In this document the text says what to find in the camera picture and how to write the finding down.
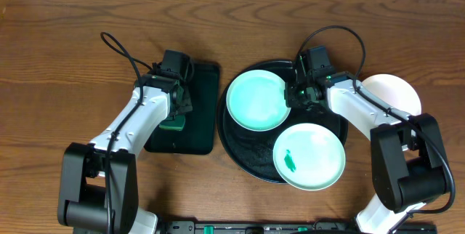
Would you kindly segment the green sponge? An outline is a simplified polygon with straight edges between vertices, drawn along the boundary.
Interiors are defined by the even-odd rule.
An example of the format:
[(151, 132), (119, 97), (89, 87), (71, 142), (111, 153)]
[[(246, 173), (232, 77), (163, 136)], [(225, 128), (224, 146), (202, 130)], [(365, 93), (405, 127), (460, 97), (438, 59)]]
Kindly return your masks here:
[(163, 120), (158, 127), (163, 130), (169, 131), (182, 131), (185, 127), (185, 116), (171, 116)]

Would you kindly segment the light green plate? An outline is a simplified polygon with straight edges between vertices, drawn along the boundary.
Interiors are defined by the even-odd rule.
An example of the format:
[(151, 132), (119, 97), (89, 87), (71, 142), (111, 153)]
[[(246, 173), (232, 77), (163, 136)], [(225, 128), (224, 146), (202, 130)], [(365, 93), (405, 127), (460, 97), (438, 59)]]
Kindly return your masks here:
[(329, 129), (310, 123), (284, 130), (275, 141), (272, 157), (285, 182), (306, 191), (332, 186), (346, 164), (339, 138)]
[(268, 70), (248, 70), (227, 89), (227, 110), (244, 129), (265, 132), (281, 125), (291, 109), (284, 98), (285, 81)]

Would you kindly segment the white plate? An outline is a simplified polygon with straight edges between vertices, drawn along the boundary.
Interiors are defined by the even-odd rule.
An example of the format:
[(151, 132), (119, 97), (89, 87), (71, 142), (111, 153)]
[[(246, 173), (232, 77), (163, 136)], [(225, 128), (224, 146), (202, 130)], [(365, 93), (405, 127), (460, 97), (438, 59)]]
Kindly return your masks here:
[(391, 74), (376, 74), (362, 85), (379, 99), (412, 115), (421, 114), (421, 101), (416, 90), (405, 80)]

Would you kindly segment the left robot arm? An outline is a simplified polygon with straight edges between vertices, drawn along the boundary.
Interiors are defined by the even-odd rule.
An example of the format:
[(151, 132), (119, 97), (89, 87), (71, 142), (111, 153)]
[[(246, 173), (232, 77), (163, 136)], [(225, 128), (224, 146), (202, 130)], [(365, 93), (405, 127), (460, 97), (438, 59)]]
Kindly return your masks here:
[(154, 233), (158, 218), (139, 207), (137, 157), (165, 119), (191, 111), (181, 78), (146, 74), (112, 124), (62, 158), (57, 220), (93, 233)]

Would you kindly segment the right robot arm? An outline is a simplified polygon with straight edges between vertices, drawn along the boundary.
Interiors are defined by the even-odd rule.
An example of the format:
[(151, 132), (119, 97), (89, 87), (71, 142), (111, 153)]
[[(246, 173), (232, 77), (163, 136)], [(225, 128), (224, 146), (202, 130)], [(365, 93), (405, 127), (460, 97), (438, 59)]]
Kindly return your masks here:
[(414, 214), (440, 214), (453, 205), (456, 184), (431, 115), (392, 107), (348, 72), (295, 78), (284, 98), (290, 108), (321, 105), (370, 140), (376, 194), (355, 218), (359, 232), (397, 233)]

